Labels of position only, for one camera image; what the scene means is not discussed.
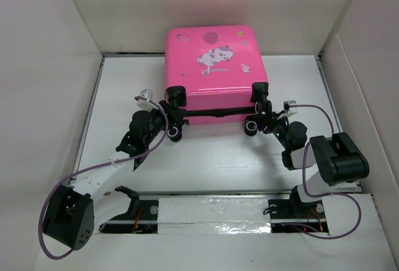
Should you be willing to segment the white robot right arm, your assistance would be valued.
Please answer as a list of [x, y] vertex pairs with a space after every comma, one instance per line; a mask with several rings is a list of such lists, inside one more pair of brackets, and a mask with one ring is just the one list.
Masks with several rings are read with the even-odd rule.
[[369, 163], [346, 132], [307, 137], [307, 127], [298, 121], [289, 123], [282, 114], [262, 119], [258, 126], [272, 133], [283, 146], [283, 165], [289, 170], [302, 170], [302, 183], [292, 188], [289, 199], [272, 200], [263, 214], [278, 219], [300, 218], [315, 209], [324, 196], [345, 183], [368, 177]]

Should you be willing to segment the pink hard-shell suitcase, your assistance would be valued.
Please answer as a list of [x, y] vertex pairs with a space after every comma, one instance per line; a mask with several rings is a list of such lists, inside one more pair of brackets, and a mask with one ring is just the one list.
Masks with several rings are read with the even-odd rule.
[[166, 35], [165, 101], [187, 111], [188, 125], [244, 124], [258, 131], [272, 112], [256, 36], [245, 25], [181, 27]]

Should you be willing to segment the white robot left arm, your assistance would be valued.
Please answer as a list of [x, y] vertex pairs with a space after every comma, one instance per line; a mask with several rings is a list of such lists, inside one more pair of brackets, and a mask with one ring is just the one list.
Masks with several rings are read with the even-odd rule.
[[49, 258], [60, 260], [61, 256], [49, 252], [45, 236], [73, 252], [80, 250], [113, 217], [134, 218], [139, 210], [139, 194], [119, 182], [157, 149], [151, 144], [158, 135], [174, 141], [181, 138], [185, 109], [141, 96], [136, 101], [141, 109], [133, 114], [128, 131], [108, 161], [66, 176], [47, 196], [37, 233], [40, 247]]

